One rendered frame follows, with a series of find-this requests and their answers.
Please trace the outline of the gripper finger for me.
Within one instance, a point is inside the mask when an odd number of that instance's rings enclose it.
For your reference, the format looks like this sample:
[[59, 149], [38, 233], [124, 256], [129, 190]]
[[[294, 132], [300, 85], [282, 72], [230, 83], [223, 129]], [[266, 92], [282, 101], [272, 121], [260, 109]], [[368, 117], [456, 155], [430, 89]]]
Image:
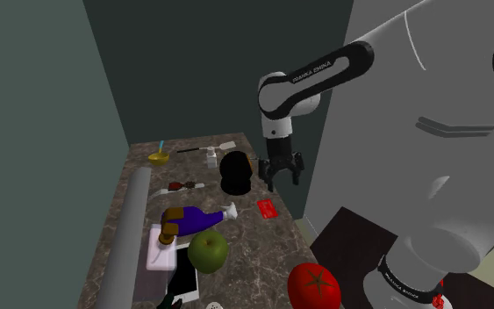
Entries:
[[291, 155], [289, 170], [292, 173], [292, 182], [294, 185], [299, 185], [299, 177], [304, 170], [304, 160], [300, 152], [293, 152]]
[[258, 162], [258, 176], [267, 185], [270, 192], [274, 191], [273, 177], [275, 172], [269, 159], [260, 159]]

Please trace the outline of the black round object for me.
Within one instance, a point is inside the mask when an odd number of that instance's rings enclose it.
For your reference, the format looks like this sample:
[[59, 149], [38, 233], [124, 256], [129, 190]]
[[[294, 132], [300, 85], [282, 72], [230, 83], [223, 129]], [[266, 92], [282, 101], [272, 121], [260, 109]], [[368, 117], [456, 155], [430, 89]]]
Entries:
[[251, 191], [251, 177], [254, 173], [248, 155], [242, 151], [227, 153], [219, 166], [220, 188], [228, 195], [242, 196]]

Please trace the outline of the red card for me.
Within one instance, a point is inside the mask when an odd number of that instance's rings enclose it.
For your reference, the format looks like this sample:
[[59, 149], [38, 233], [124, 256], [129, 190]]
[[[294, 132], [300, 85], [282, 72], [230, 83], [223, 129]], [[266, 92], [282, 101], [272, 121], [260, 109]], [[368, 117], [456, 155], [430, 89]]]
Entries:
[[264, 219], [271, 219], [278, 216], [278, 213], [270, 199], [259, 200], [257, 205]]

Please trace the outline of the purple toy figure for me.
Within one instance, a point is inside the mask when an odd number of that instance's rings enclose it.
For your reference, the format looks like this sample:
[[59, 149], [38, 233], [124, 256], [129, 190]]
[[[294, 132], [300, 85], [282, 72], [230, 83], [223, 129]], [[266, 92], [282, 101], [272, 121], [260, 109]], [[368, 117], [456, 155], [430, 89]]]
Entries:
[[205, 213], [196, 206], [169, 207], [161, 215], [161, 232], [158, 241], [171, 244], [175, 237], [196, 234], [226, 219], [237, 219], [235, 203], [223, 206], [220, 211]]

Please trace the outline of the dark robot stand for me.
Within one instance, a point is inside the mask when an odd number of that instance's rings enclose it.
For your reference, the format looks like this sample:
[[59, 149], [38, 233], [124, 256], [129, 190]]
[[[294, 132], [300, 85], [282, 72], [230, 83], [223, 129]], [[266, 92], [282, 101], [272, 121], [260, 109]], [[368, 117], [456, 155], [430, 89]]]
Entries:
[[[342, 207], [311, 244], [319, 264], [337, 279], [346, 309], [373, 309], [363, 279], [396, 239], [395, 234]], [[494, 309], [494, 287], [469, 274], [447, 274], [444, 292], [453, 309]]]

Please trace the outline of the green apple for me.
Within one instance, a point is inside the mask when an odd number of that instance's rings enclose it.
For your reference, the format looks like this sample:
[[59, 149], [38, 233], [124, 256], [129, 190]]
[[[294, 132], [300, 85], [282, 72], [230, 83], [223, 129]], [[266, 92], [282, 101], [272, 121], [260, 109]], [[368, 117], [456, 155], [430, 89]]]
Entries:
[[198, 272], [211, 274], [224, 265], [228, 252], [229, 246], [222, 234], [215, 230], [205, 230], [191, 240], [188, 258]]

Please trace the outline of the red tomato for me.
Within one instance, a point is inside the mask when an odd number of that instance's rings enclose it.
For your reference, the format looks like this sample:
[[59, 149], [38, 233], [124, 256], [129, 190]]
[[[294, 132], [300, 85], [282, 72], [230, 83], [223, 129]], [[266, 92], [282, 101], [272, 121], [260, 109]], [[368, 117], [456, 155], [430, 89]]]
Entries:
[[340, 309], [341, 290], [325, 267], [300, 263], [290, 272], [287, 292], [293, 309]]

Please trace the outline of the white tablet with black screen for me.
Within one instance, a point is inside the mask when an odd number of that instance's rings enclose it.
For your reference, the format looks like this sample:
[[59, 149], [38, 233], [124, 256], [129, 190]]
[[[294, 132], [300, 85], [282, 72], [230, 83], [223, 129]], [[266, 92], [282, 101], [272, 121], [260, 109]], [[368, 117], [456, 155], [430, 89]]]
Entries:
[[189, 243], [176, 247], [176, 269], [167, 286], [176, 302], [179, 299], [183, 303], [199, 299], [197, 270], [193, 267], [188, 257]]

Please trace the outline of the grey cylinder roll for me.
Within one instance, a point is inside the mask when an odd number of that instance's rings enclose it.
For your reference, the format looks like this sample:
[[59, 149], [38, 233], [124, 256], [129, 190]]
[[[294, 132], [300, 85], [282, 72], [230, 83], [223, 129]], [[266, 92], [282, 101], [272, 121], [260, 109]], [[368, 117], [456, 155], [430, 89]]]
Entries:
[[151, 169], [129, 177], [94, 309], [131, 309]]

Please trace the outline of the black-handled white spatula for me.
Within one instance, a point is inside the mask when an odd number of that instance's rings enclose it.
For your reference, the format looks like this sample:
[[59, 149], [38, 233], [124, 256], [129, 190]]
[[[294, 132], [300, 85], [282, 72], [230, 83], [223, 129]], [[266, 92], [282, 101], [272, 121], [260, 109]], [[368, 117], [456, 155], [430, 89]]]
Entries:
[[228, 142], [224, 142], [224, 143], [222, 143], [216, 147], [214, 147], [214, 146], [211, 146], [211, 147], [194, 147], [194, 148], [189, 148], [189, 149], [178, 150], [178, 153], [191, 152], [191, 151], [195, 151], [195, 150], [207, 150], [207, 151], [214, 152], [217, 149], [228, 150], [228, 149], [231, 149], [234, 147], [236, 147], [235, 142], [234, 141], [228, 141]]

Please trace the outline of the red brown white-handled utensil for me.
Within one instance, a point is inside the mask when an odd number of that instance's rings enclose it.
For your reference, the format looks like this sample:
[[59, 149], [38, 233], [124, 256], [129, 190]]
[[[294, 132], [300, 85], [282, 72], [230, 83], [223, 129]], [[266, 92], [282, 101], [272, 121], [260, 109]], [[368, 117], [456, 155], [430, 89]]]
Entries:
[[149, 199], [156, 198], [160, 195], [165, 195], [169, 193], [174, 193], [174, 192], [179, 192], [183, 190], [193, 190], [193, 189], [200, 189], [203, 188], [204, 184], [203, 183], [196, 183], [196, 182], [186, 182], [186, 183], [178, 183], [178, 182], [172, 182], [168, 184], [167, 188], [163, 188], [160, 190], [155, 191], [151, 195], [148, 196]]

